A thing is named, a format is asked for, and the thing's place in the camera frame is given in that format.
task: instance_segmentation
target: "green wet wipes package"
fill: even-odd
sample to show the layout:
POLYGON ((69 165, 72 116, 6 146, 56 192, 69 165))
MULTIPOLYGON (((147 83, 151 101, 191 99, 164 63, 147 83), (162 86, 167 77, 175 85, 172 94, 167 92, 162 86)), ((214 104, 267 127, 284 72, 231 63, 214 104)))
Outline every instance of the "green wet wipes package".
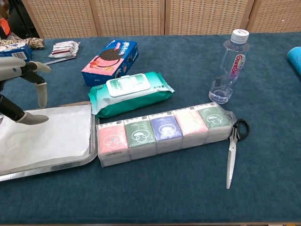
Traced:
POLYGON ((160 73, 148 72, 108 80, 92 87, 89 97, 92 114, 105 118, 166 100, 173 93, 160 73))

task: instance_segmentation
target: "white paper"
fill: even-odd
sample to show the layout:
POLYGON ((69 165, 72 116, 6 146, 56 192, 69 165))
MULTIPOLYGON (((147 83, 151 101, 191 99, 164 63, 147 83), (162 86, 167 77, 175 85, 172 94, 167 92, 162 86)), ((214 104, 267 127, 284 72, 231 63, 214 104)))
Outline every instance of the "white paper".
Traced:
POLYGON ((0 125, 0 171, 56 158, 82 156, 89 148, 91 106, 28 111, 49 120, 23 125, 4 117, 0 125))

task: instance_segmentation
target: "table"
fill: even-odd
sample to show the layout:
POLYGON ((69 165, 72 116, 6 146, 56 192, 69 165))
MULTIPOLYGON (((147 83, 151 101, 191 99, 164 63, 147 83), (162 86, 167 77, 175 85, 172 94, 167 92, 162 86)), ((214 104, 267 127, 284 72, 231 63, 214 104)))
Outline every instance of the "table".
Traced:
MULTIPOLYGON (((129 74, 161 72, 175 94, 167 101, 101 122, 209 102, 208 90, 229 35, 122 37, 138 42, 129 74)), ((87 101, 80 70, 113 37, 81 41, 76 59, 51 65, 48 107, 87 101)), ((252 126, 238 143, 226 189, 229 141, 102 168, 98 159, 0 183, 0 224, 301 222, 301 76, 287 60, 301 33, 251 34, 251 51, 231 100, 223 105, 252 126)), ((47 62, 52 45, 35 50, 47 62)), ((15 79, 4 94, 38 107, 32 84, 15 79)))

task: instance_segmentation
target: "wicker panel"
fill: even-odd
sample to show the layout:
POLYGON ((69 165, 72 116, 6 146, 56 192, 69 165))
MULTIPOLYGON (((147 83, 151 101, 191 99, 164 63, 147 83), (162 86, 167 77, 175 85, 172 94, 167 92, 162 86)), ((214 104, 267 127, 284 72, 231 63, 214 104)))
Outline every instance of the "wicker panel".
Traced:
POLYGON ((90 0, 101 36, 164 34, 165 0, 90 0))
POLYGON ((257 0, 254 9, 251 32, 301 32, 301 0, 257 0))
POLYGON ((23 1, 43 38, 97 36, 89 0, 23 1))
POLYGON ((165 34, 225 34, 246 27, 254 0, 166 0, 165 34))

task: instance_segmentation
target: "white plastic lid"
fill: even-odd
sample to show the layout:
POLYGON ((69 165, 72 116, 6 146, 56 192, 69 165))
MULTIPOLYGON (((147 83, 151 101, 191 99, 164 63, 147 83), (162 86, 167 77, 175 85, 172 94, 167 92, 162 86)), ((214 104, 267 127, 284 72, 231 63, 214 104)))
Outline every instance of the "white plastic lid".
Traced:
POLYGON ((231 41, 236 44, 245 44, 249 38, 249 32, 243 29, 235 29, 231 35, 231 41))

